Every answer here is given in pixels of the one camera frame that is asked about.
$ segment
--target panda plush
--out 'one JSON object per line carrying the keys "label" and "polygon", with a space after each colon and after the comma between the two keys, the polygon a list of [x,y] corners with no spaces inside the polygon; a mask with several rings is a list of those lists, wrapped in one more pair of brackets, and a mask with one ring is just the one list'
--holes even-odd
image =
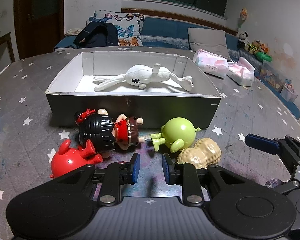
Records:
{"label": "panda plush", "polygon": [[241,32],[239,34],[239,40],[237,45],[238,49],[244,49],[244,47],[248,45],[249,42],[247,38],[248,38],[247,32]]}

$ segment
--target wooden door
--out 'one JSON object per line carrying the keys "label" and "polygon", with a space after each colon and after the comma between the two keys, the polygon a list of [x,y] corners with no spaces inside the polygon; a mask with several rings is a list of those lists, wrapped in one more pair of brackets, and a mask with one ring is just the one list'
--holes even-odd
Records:
{"label": "wooden door", "polygon": [[14,0],[20,59],[53,52],[64,37],[63,0]]}

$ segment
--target green alien toy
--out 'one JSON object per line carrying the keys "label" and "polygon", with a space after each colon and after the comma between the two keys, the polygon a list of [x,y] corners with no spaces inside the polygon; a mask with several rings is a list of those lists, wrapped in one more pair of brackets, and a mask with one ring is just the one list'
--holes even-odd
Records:
{"label": "green alien toy", "polygon": [[188,148],[194,142],[196,131],[200,131],[200,128],[195,129],[189,120],[173,118],[161,127],[161,133],[151,134],[154,151],[159,151],[162,144],[170,148],[172,153]]}

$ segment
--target red pig toy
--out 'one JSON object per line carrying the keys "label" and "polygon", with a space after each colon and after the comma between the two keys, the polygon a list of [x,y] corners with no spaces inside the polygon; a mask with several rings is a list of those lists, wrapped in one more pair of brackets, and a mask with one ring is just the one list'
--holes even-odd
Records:
{"label": "red pig toy", "polygon": [[86,148],[70,148],[71,141],[65,140],[59,147],[51,161],[52,175],[57,178],[86,164],[97,164],[103,162],[102,156],[96,154],[96,150],[90,140],[87,140]]}

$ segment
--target gray cushion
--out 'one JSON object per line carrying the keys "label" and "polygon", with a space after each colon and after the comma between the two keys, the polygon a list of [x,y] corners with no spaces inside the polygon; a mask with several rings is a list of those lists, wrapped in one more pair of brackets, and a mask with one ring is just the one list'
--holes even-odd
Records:
{"label": "gray cushion", "polygon": [[188,28],[189,46],[191,50],[204,49],[208,52],[230,58],[224,31]]}

